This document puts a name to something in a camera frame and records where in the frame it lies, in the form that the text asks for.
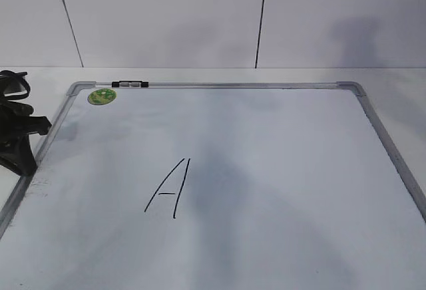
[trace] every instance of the black marker writing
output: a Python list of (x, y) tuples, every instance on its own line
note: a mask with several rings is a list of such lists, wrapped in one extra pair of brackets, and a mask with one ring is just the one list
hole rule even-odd
[(180, 194), (182, 193), (182, 189), (184, 189), (184, 184), (185, 184), (185, 180), (186, 180), (186, 174), (188, 173), (188, 168), (189, 168), (189, 162), (190, 161), (191, 161), (191, 158), (189, 158), (188, 162), (186, 163), (184, 179), (182, 181), (182, 185), (180, 185), (179, 194), (178, 194), (178, 197), (176, 198), (176, 204), (174, 205), (173, 219), (176, 219), (176, 210), (178, 209), (178, 203), (179, 203)]
[[(179, 163), (177, 165), (175, 165), (175, 167), (167, 174), (167, 176), (165, 177), (165, 179), (163, 179), (163, 181), (161, 182), (161, 184), (155, 190), (155, 192), (152, 195), (151, 199), (149, 200), (148, 204), (146, 205), (144, 212), (146, 212), (148, 210), (148, 208), (149, 208), (150, 204), (152, 203), (152, 201), (154, 200), (155, 196), (157, 196), (157, 195), (176, 195), (176, 193), (174, 193), (174, 192), (160, 192), (160, 193), (158, 193), (158, 191), (161, 189), (162, 185), (166, 182), (166, 180), (170, 177), (170, 175), (177, 169), (177, 167), (179, 167), (179, 165), (181, 163), (183, 163), (184, 160), (185, 160), (185, 158), (183, 158), (181, 161), (179, 161)], [(180, 195), (182, 194), (182, 190), (184, 189), (186, 175), (188, 173), (190, 161), (191, 161), (191, 158), (189, 158), (188, 162), (186, 163), (185, 175), (183, 177), (182, 184), (180, 185), (180, 189), (179, 189), (178, 195), (176, 197), (176, 203), (174, 205), (174, 210), (173, 210), (173, 219), (176, 219), (176, 211), (178, 209)]]
[(165, 179), (161, 182), (161, 184), (157, 187), (157, 189), (155, 190), (155, 193), (152, 195), (151, 199), (149, 200), (148, 204), (145, 207), (144, 212), (146, 212), (148, 210), (149, 205), (151, 204), (151, 202), (153, 201), (155, 195), (157, 195), (157, 192), (161, 189), (161, 186), (163, 185), (163, 183), (166, 182), (167, 178), (170, 177), (170, 175), (173, 173), (173, 171), (175, 171), (175, 169), (185, 160), (185, 158), (183, 158), (181, 161), (178, 162), (177, 165), (175, 165), (175, 167), (172, 169), (171, 172), (168, 173), (168, 175), (165, 177)]

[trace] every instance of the white surface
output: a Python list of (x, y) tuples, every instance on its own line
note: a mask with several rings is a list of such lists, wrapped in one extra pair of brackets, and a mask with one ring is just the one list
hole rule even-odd
[[(26, 102), (35, 114), (55, 115), (70, 85), (78, 80), (119, 79), (151, 82), (333, 82), (361, 83), (419, 185), (426, 192), (426, 69), (81, 69), (14, 68), (26, 70), (31, 95)], [(40, 136), (33, 135), (35, 147)], [(0, 204), (17, 177), (0, 168)]]
[(0, 65), (81, 65), (61, 0), (0, 0), (0, 12)]
[(426, 0), (265, 0), (259, 67), (425, 67)]
[[(426, 287), (426, 225), (350, 91), (90, 92), (0, 241), (1, 288)], [(176, 219), (175, 196), (144, 213), (182, 158)]]
[(262, 0), (66, 0), (85, 67), (254, 67)]

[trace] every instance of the whiteboard frame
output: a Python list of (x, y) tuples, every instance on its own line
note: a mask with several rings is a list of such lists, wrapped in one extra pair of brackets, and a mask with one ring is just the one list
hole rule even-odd
[[(44, 140), (37, 147), (37, 153), (35, 160), (37, 164), (43, 160), (47, 150), (52, 144), (55, 136), (61, 127), (63, 120), (65, 119), (69, 109), (72, 107), (76, 96), (80, 93), (82, 89), (95, 89), (95, 88), (127, 88), (135, 90), (143, 90), (144, 88), (169, 88), (169, 89), (178, 89), (178, 88), (216, 88), (216, 89), (233, 89), (233, 88), (243, 88), (243, 89), (336, 89), (336, 90), (350, 90), (357, 97), (358, 102), (360, 103), (362, 109), (364, 110), (365, 115), (368, 117), (371, 125), (374, 127), (377, 135), (383, 147), (386, 149), (387, 154), (389, 155), (393, 165), (395, 166), (398, 174), (401, 176), (401, 179), (410, 193), (415, 205), (420, 211), (423, 219), (426, 222), (426, 196), (417, 183), (414, 175), (411, 173), (411, 170), (408, 168), (405, 163), (402, 155), (399, 153), (396, 145), (393, 143), (390, 135), (387, 133), (386, 128), (380, 121), (378, 115), (374, 111), (373, 106), (371, 105), (367, 94), (365, 93), (363, 87), (357, 82), (302, 82), (302, 83), (184, 83), (184, 82), (150, 82), (148, 87), (141, 87), (142, 82), (139, 82), (139, 87), (113, 87), (111, 82), (75, 82), (71, 85), (65, 99), (60, 105), (59, 110), (54, 117), (53, 125), (50, 129), (50, 132), (45, 136)], [(13, 188), (13, 191), (9, 198), (7, 199), (5, 205), (0, 211), (0, 241), (10, 224), (19, 204), (24, 198), (25, 192), (29, 187), (33, 177), (32, 176), (21, 176), (18, 179), (17, 184)]]

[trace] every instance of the black clip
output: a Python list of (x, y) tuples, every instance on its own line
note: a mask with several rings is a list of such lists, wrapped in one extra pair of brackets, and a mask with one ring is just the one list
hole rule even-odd
[(26, 72), (0, 72), (0, 165), (18, 175), (30, 176), (37, 165), (29, 135), (46, 135), (52, 125), (45, 116), (30, 117), (34, 112), (32, 106), (11, 101), (29, 96), (31, 88), (24, 79), (25, 75)]

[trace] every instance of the white tile wall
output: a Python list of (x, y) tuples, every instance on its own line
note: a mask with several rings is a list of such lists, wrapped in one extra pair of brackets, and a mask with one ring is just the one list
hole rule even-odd
[(254, 67), (262, 0), (66, 0), (86, 67)]
[(0, 67), (79, 67), (61, 0), (0, 0)]
[(426, 67), (426, 0), (266, 0), (259, 67)]

